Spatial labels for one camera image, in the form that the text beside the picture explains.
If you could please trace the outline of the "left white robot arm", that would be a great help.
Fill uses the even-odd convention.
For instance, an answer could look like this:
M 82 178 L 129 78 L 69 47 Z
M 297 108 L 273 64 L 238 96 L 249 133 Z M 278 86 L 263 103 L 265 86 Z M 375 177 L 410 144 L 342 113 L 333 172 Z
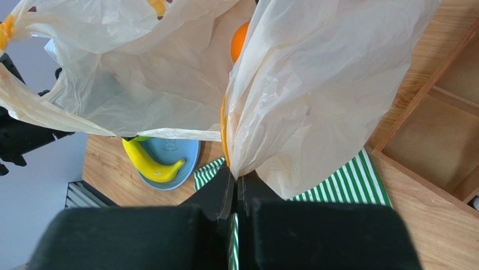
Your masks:
M 1 162 L 16 166 L 27 165 L 23 154 L 36 150 L 73 132 L 49 129 L 12 118 L 7 109 L 1 107 Z

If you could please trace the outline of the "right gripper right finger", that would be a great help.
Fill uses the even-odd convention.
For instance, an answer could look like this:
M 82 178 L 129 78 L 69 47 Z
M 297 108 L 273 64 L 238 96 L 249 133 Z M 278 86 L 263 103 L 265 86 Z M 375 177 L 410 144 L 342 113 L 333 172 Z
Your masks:
M 383 205 L 281 199 L 255 172 L 237 181 L 240 269 L 420 269 Z

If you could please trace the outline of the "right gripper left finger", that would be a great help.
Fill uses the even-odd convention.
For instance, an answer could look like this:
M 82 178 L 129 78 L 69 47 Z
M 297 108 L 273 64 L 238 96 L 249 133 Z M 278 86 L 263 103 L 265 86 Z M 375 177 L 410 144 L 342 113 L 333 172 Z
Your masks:
M 178 206 L 73 208 L 57 214 L 29 269 L 235 269 L 225 164 Z

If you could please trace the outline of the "yellow banana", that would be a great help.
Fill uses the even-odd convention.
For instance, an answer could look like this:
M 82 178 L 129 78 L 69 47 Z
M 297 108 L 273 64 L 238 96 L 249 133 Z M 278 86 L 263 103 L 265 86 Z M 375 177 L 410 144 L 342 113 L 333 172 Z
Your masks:
M 139 141 L 127 141 L 123 138 L 121 141 L 133 166 L 151 181 L 159 183 L 172 181 L 186 163 L 184 159 L 180 159 L 172 165 L 160 164 L 150 157 Z

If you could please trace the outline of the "translucent banana print plastic bag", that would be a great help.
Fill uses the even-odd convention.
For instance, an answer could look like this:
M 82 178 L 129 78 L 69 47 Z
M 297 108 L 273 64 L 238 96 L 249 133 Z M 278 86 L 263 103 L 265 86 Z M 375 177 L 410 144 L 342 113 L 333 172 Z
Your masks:
M 363 148 L 439 6 L 21 1 L 1 23 L 1 50 L 50 38 L 62 73 L 39 96 L 1 68 L 1 106 L 61 131 L 221 142 L 235 178 L 257 171 L 289 199 Z

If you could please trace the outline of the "orange fruit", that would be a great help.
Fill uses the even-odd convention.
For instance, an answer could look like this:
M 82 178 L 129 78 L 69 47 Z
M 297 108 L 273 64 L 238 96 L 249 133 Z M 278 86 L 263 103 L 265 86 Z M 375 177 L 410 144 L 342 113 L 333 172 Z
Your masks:
M 250 24 L 249 21 L 242 24 L 233 35 L 233 38 L 231 41 L 230 53 L 231 53 L 231 59 L 234 63 L 238 60 L 241 54 L 241 51 L 243 49 L 249 24 Z

